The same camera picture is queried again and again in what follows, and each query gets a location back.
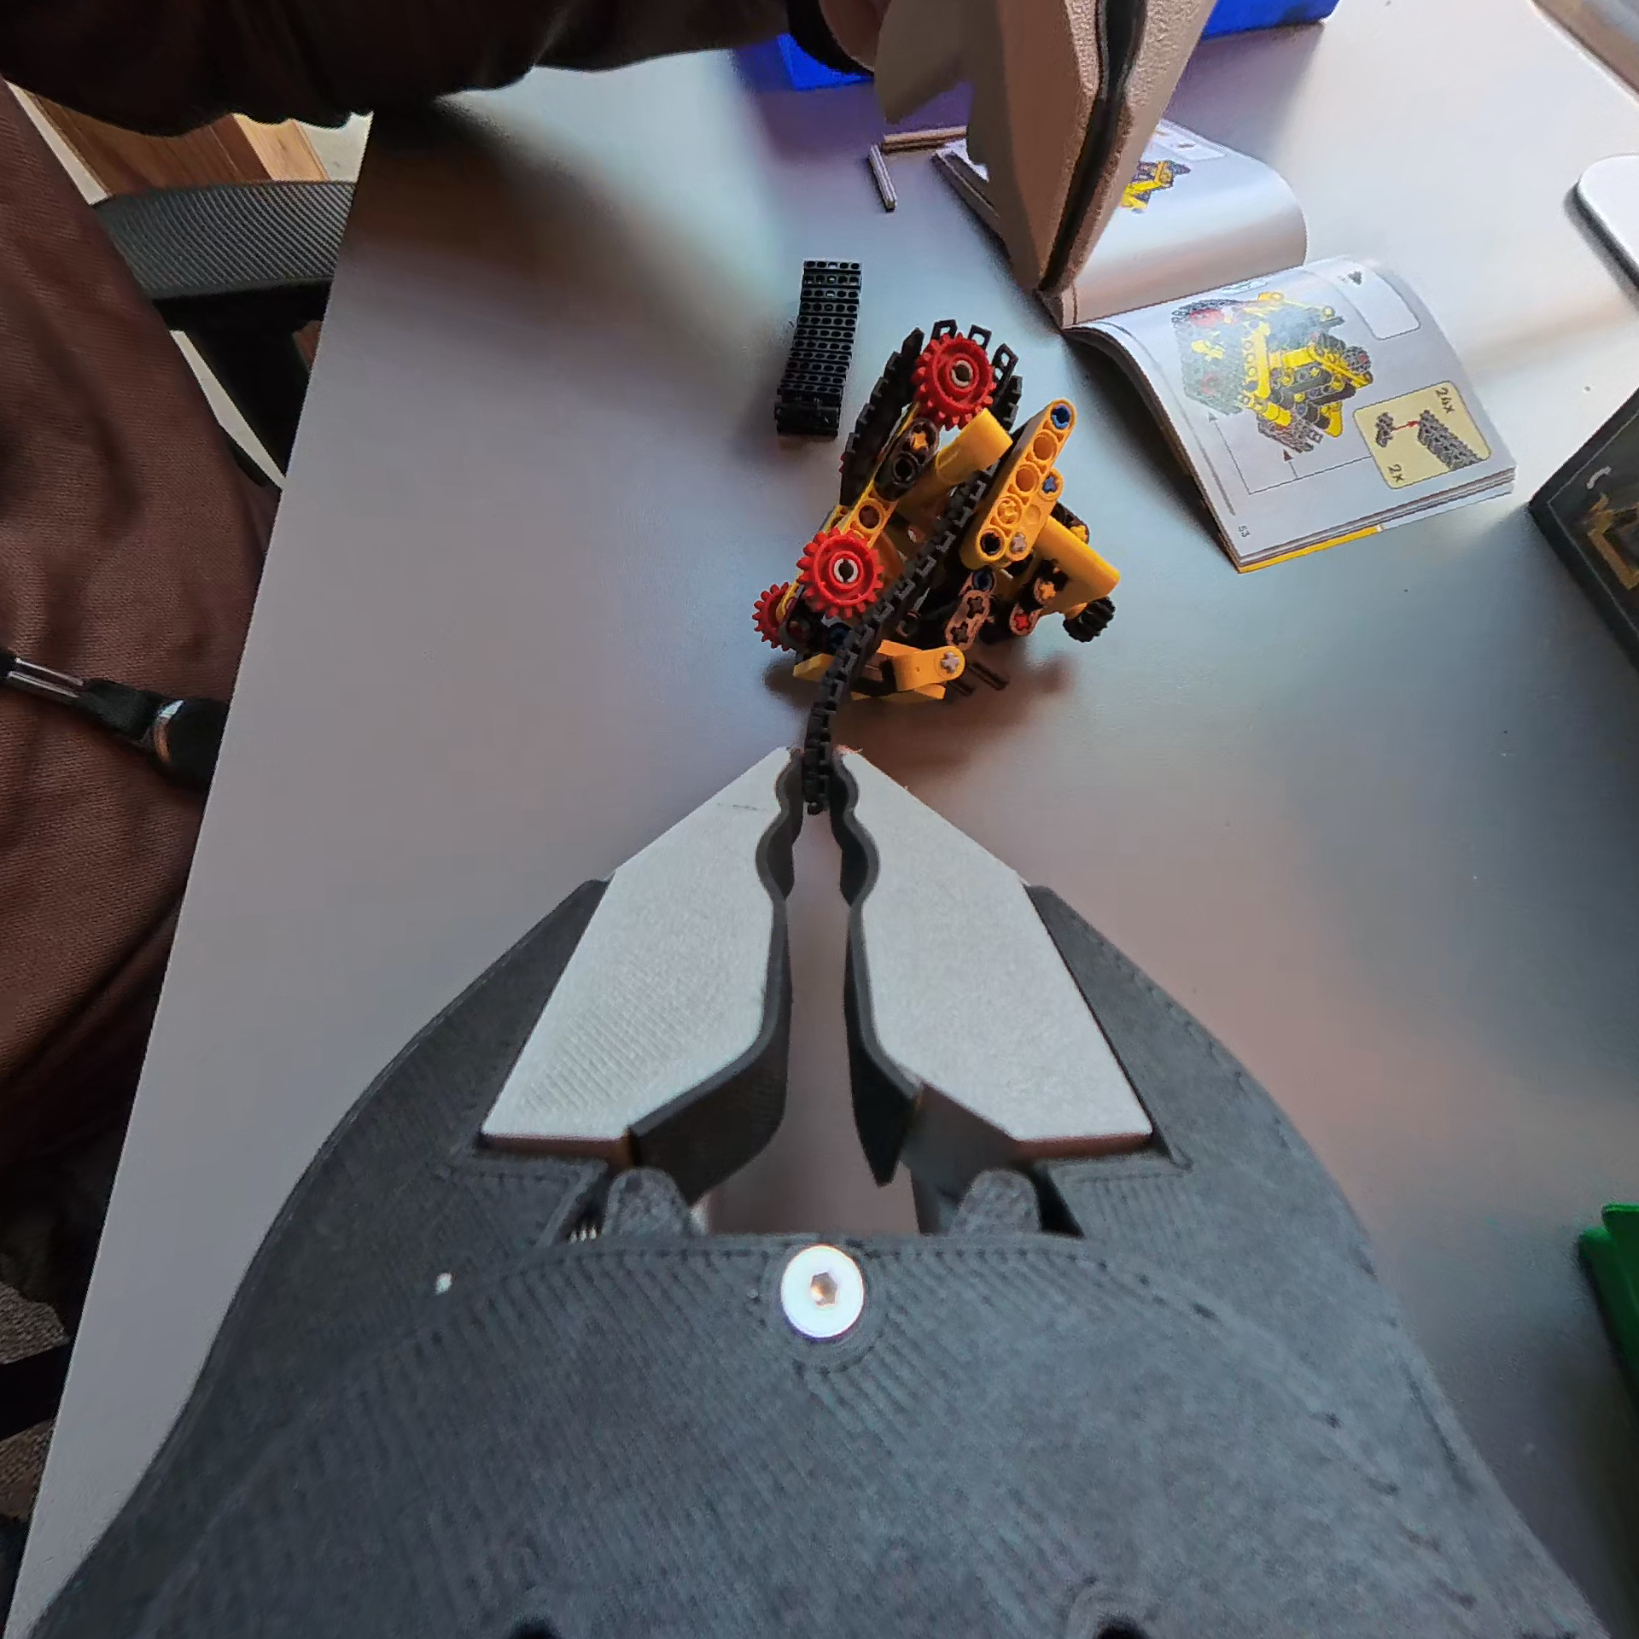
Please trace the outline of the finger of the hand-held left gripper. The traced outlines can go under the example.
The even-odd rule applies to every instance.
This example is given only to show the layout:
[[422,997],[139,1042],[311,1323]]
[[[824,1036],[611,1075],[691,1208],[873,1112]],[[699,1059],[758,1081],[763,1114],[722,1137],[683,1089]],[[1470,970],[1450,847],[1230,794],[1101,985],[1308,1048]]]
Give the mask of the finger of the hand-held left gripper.
[[875,47],[875,88],[902,121],[970,86],[970,152],[1019,283],[1050,289],[1072,254],[1081,158],[1107,90],[1101,2],[892,2]]
[[1093,103],[1072,138],[1072,179],[1054,238],[1056,295],[1070,289],[1109,226],[1210,12],[1210,2],[1072,8],[1076,21],[1093,25]]

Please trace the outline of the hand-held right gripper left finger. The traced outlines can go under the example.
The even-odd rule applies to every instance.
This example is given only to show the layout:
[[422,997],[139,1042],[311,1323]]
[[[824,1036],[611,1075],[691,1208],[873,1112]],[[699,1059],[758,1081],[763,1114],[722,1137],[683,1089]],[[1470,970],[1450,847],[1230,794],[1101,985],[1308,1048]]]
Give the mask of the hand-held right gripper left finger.
[[787,1108],[795,753],[771,751],[601,884],[484,1145],[648,1167],[701,1200]]

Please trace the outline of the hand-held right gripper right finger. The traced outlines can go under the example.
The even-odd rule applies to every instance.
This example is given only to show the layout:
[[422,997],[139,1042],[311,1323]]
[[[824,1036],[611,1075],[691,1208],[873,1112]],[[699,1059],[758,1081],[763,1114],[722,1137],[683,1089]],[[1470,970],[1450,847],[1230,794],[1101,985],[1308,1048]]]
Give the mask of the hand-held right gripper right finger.
[[1130,1153],[1154,1124],[1023,878],[838,759],[853,1118],[878,1182]]

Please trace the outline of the black lego track strip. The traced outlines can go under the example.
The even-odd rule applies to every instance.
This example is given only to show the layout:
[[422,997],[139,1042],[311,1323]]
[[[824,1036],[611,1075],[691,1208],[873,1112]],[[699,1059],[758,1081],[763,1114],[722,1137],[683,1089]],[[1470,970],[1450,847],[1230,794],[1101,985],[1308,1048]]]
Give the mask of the black lego track strip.
[[927,613],[958,581],[957,556],[1013,451],[1019,359],[992,330],[912,330],[853,423],[838,503],[787,587],[758,607],[769,642],[816,681],[802,739],[802,798],[832,804],[834,726],[857,693],[939,700],[966,663]]
[[773,402],[781,437],[838,437],[861,285],[857,259],[806,259],[791,353]]

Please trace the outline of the yellow lego bulldozer model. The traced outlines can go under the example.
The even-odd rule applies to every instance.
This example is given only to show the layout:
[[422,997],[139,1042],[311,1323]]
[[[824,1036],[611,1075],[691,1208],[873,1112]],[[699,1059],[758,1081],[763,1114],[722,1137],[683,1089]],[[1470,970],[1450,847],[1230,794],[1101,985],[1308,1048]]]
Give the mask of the yellow lego bulldozer model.
[[[1023,640],[1046,616],[1062,618],[1066,634],[1076,642],[1093,642],[1107,630],[1120,574],[1093,546],[1089,527],[1064,501],[1060,458],[1076,419],[1074,402],[1056,398],[1025,425],[1013,427],[1013,451],[1003,456],[978,505],[976,523],[960,542],[960,577],[943,603],[927,605],[966,663],[962,683],[949,687],[939,700],[888,700],[941,702],[951,695],[972,693],[976,683],[1001,689],[1003,677],[972,659],[974,646]],[[773,587],[787,587],[793,577],[759,595],[754,624],[767,644],[797,656],[797,679],[814,681],[797,669],[798,654],[769,642],[759,622],[763,599]]]

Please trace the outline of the lego instruction booklet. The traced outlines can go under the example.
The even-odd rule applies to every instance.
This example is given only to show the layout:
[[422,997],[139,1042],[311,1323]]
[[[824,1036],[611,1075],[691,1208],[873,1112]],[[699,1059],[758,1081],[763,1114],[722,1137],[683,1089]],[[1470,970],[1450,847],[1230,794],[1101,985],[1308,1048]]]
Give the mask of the lego instruction booklet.
[[1273,168],[1163,121],[1081,271],[1042,296],[1138,380],[1241,572],[1503,497],[1517,472],[1421,296],[1304,250]]

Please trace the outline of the black lego set box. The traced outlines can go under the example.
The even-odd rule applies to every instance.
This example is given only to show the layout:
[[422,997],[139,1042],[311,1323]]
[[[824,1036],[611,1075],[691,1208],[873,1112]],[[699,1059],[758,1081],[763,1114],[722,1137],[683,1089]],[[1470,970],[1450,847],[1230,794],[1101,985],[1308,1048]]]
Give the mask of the black lego set box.
[[1638,394],[1544,482],[1530,515],[1636,661]]

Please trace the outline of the blue plastic bin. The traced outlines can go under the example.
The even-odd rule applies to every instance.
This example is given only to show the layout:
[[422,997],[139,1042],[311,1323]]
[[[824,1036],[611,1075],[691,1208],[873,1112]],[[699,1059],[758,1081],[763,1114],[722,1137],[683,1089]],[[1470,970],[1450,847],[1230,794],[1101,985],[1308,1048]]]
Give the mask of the blue plastic bin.
[[[1325,21],[1339,2],[1218,2],[1206,19],[1202,39],[1304,27]],[[789,33],[773,43],[734,53],[738,68],[754,90],[834,90],[869,80],[859,66],[836,68],[808,53]]]

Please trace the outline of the white stand base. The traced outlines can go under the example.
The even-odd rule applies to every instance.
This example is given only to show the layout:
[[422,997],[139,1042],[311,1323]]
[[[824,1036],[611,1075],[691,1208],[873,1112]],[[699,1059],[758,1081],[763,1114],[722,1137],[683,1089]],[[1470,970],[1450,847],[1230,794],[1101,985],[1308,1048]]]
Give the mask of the white stand base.
[[1638,285],[1639,156],[1618,154],[1593,162],[1573,189],[1577,209],[1608,248],[1632,285]]

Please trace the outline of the green plastic bin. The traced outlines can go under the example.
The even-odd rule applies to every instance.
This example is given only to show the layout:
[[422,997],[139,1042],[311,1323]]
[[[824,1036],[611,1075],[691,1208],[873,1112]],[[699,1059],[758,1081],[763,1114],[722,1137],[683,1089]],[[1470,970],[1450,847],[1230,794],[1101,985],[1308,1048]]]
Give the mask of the green plastic bin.
[[1638,1202],[1610,1202],[1577,1239],[1612,1352],[1638,1399]]

